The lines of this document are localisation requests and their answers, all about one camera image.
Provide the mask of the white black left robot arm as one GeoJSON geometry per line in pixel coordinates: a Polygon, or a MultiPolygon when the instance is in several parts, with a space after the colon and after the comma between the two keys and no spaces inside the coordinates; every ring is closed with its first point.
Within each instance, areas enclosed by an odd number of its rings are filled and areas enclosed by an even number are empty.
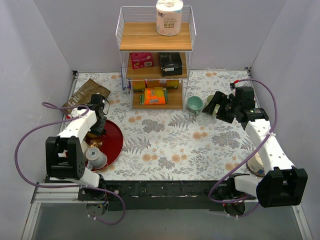
{"type": "Polygon", "coordinates": [[[105,101],[104,96],[93,94],[90,102],[75,108],[75,114],[65,130],[45,141],[47,175],[90,187],[89,194],[95,200],[103,199],[107,191],[101,184],[100,175],[86,168],[81,143],[88,133],[96,137],[106,133],[105,101]]]}

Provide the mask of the yellow black mug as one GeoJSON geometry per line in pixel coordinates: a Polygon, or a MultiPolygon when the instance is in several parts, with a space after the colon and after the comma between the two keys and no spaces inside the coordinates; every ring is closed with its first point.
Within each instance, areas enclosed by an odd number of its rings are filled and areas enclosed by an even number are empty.
{"type": "Polygon", "coordinates": [[[88,132],[87,134],[86,134],[86,136],[88,137],[88,138],[97,138],[97,137],[99,137],[99,135],[96,133],[96,132],[88,132]]]}

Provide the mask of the teal green mug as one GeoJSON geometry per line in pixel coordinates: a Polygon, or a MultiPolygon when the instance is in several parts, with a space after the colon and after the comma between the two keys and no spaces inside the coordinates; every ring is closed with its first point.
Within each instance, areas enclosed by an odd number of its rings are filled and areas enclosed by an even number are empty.
{"type": "Polygon", "coordinates": [[[198,116],[203,108],[203,101],[198,96],[191,96],[187,99],[187,106],[196,116],[198,116]]]}

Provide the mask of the sage green mug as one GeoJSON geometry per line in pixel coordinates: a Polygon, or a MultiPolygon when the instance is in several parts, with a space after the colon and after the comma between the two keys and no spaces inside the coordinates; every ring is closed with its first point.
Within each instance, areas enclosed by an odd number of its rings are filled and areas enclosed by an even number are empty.
{"type": "MultiPolygon", "coordinates": [[[[207,98],[206,98],[206,105],[208,105],[210,103],[210,101],[212,100],[213,98],[213,95],[209,95],[207,98]]],[[[218,110],[220,108],[220,105],[217,104],[213,110],[213,113],[212,113],[212,116],[216,116],[217,113],[218,113],[218,110]]]]}

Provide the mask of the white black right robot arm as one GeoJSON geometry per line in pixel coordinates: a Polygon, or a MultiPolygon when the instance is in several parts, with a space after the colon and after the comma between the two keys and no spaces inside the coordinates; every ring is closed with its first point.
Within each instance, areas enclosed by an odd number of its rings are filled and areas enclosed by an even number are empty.
{"type": "Polygon", "coordinates": [[[226,192],[232,199],[247,195],[257,198],[264,208],[297,206],[301,203],[308,174],[297,168],[282,150],[272,133],[269,117],[263,108],[256,107],[252,87],[235,87],[230,94],[217,91],[204,113],[213,113],[227,123],[237,120],[251,138],[262,161],[264,177],[236,173],[227,177],[226,192]]]}

